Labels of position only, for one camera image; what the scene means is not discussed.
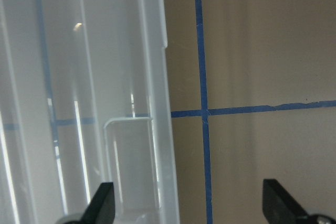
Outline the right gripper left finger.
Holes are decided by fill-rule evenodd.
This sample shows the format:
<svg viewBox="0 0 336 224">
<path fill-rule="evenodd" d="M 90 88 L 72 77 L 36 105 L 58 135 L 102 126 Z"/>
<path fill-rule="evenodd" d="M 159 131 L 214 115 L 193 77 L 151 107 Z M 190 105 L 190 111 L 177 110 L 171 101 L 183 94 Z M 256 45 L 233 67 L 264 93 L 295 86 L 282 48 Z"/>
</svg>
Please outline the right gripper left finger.
<svg viewBox="0 0 336 224">
<path fill-rule="evenodd" d="M 101 183 L 82 215 L 66 216 L 61 223 L 114 223 L 115 198 L 113 182 Z"/>
</svg>

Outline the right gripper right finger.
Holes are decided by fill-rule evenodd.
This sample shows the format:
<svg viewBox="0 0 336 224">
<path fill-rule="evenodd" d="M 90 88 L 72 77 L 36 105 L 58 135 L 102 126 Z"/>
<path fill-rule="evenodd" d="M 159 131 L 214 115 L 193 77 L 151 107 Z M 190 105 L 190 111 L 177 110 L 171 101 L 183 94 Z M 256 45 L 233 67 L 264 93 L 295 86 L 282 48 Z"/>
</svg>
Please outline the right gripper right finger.
<svg viewBox="0 0 336 224">
<path fill-rule="evenodd" d="M 309 214 L 276 179 L 264 179 L 262 210 L 271 224 L 335 223 L 322 214 Z"/>
</svg>

